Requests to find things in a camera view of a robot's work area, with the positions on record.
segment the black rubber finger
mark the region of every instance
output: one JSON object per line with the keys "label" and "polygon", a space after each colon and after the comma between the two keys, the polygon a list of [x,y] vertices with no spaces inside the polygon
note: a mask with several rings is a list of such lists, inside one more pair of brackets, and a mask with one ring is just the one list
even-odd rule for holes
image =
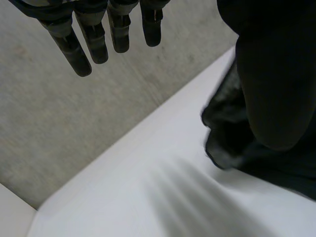
{"label": "black rubber finger", "polygon": [[129,50],[129,13],[139,0],[110,0],[108,17],[114,50],[125,53]]}
{"label": "black rubber finger", "polygon": [[129,50],[130,18],[128,15],[118,16],[110,11],[108,11],[108,16],[114,50],[117,53],[125,53]]}
{"label": "black rubber finger", "polygon": [[155,47],[161,42],[162,9],[169,0],[141,0],[143,30],[146,44]]}
{"label": "black rubber finger", "polygon": [[74,30],[71,31],[70,35],[64,38],[57,38],[54,36],[52,37],[78,76],[85,77],[91,74],[91,65],[77,39]]}
{"label": "black rubber finger", "polygon": [[105,63],[109,59],[105,43],[105,31],[101,20],[105,10],[97,13],[82,13],[76,11],[76,18],[90,51],[92,60],[96,64]]}
{"label": "black rubber finger", "polygon": [[41,23],[49,31],[74,71],[81,77],[89,75],[92,72],[91,65],[71,26],[71,17],[54,22],[41,21]]}

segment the white surface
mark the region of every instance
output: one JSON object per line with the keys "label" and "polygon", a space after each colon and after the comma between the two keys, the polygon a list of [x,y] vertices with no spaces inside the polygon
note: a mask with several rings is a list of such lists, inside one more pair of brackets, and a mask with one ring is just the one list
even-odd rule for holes
{"label": "white surface", "polygon": [[0,184],[0,236],[25,237],[36,211]]}
{"label": "white surface", "polygon": [[200,112],[233,49],[39,210],[29,237],[309,237],[316,204],[204,154]]}

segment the black cloth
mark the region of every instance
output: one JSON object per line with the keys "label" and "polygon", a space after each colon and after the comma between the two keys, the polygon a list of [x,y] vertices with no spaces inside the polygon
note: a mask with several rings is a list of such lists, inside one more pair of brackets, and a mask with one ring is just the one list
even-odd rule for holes
{"label": "black cloth", "polygon": [[276,151],[294,147],[316,108],[316,1],[218,0],[237,33],[236,61],[252,131]]}
{"label": "black cloth", "polygon": [[202,121],[211,128],[205,150],[217,167],[236,168],[316,200],[316,112],[290,150],[262,145],[251,131],[234,62],[204,109]]}

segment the gray concrete floor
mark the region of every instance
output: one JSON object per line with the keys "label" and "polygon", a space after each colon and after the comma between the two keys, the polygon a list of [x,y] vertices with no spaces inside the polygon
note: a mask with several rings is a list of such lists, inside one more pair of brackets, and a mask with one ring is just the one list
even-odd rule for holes
{"label": "gray concrete floor", "polygon": [[80,78],[35,19],[0,2],[0,183],[38,208],[236,41],[216,0],[172,0],[164,15],[149,48],[133,10],[126,54],[105,17],[110,59]]}

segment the black object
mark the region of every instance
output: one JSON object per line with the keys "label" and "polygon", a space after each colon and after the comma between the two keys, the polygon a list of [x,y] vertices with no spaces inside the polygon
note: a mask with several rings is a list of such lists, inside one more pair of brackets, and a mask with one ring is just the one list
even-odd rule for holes
{"label": "black object", "polygon": [[253,135],[234,61],[202,113],[211,128],[205,150],[220,169],[236,168],[316,200],[316,113],[290,150],[273,151]]}
{"label": "black object", "polygon": [[217,2],[239,34],[236,62],[254,135],[273,150],[293,148],[316,108],[316,1]]}
{"label": "black object", "polygon": [[[91,73],[91,65],[72,29],[72,13],[83,33],[92,60],[105,63],[109,56],[102,18],[108,10],[111,36],[116,52],[129,49],[129,13],[139,0],[9,0],[25,15],[38,19],[49,31],[66,59],[81,77]],[[162,8],[170,0],[142,0],[143,27],[146,42],[156,46],[161,40]]]}

